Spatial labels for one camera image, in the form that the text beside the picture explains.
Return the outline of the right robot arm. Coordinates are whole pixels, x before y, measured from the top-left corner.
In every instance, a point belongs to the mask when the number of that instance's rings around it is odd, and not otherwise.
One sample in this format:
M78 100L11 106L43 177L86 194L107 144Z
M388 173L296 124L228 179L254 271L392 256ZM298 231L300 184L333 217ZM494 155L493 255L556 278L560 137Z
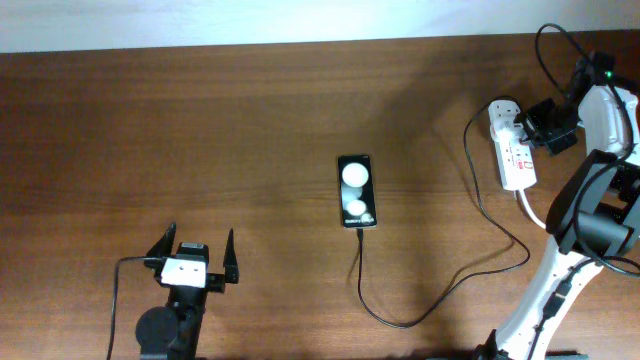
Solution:
M543 359L584 287L605 267L627 262L639 239L638 98L613 74L614 57L580 60L557 105L527 111L513 100L488 107L504 189L522 195L536 182L534 147L556 155L585 132L587 157L538 224L549 235L541 264L517 309L473 352L476 359Z

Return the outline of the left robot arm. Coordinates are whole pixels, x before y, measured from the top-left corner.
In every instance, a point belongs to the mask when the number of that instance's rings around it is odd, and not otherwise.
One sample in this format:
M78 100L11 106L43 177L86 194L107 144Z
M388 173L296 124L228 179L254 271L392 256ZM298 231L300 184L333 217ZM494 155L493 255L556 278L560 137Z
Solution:
M171 224L144 261L169 294L165 305L147 310L136 324L142 359L194 359L207 296L222 294L228 284L239 282L233 231L228 233L225 246L224 272L218 274L208 271L207 245L182 242L173 246L176 230L176 225Z

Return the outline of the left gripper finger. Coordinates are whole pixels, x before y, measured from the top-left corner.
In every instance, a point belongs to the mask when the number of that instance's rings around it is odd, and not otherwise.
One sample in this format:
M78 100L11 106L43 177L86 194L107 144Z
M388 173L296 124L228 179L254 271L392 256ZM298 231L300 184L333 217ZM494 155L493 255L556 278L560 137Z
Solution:
M239 265L234 247L234 229L231 228L225 246L223 268L226 274L238 274Z
M146 256L152 258L169 257L172 252L175 235L176 223L172 222L168 226L162 237L146 253Z

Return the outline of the black smartphone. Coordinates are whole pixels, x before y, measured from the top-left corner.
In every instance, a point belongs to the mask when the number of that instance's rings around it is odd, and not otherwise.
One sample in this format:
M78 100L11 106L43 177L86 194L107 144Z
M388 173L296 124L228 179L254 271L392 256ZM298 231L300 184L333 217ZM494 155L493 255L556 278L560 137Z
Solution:
M337 158L341 222L347 229L377 226L371 157L367 154Z

